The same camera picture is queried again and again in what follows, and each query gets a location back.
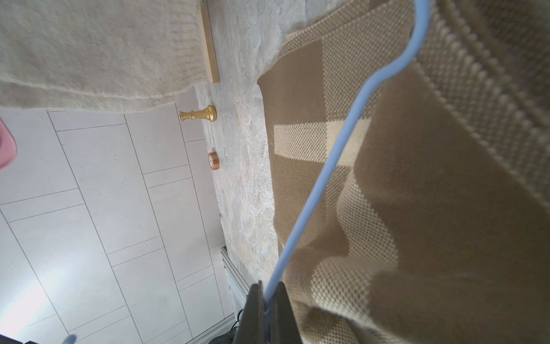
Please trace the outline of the cream fuzzy scarf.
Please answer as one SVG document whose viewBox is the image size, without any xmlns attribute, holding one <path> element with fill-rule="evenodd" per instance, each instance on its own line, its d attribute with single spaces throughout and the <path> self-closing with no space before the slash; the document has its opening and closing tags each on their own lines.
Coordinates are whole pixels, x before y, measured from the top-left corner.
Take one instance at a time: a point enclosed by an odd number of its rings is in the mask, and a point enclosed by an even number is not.
<svg viewBox="0 0 550 344">
<path fill-rule="evenodd" d="M 208 80 L 197 1 L 3 1 L 1 106 L 144 111 Z"/>
</svg>

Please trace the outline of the pink plastic hanger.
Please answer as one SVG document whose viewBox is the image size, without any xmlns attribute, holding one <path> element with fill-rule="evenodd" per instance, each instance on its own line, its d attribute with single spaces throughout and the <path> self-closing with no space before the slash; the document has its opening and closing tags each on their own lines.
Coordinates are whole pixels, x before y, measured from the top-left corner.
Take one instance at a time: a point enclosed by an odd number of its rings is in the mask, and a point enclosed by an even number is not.
<svg viewBox="0 0 550 344">
<path fill-rule="evenodd" d="M 7 125 L 0 120 L 0 169 L 5 169 L 17 157 L 17 143 Z"/>
</svg>

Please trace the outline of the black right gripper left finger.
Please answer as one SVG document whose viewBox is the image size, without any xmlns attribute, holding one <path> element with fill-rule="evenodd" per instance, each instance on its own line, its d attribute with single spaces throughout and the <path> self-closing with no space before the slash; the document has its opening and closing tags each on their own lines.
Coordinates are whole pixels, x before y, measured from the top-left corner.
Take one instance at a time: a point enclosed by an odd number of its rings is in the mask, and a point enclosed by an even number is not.
<svg viewBox="0 0 550 344">
<path fill-rule="evenodd" d="M 233 343 L 264 343 L 264 294 L 261 281 L 250 287 Z"/>
</svg>

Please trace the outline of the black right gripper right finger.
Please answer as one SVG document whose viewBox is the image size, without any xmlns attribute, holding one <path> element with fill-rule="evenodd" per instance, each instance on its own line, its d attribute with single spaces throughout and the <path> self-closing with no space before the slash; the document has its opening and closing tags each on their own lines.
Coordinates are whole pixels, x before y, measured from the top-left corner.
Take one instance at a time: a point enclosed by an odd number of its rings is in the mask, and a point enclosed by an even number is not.
<svg viewBox="0 0 550 344">
<path fill-rule="evenodd" d="M 283 282 L 279 282 L 270 301 L 270 343 L 302 344 L 302 338 Z"/>
</svg>

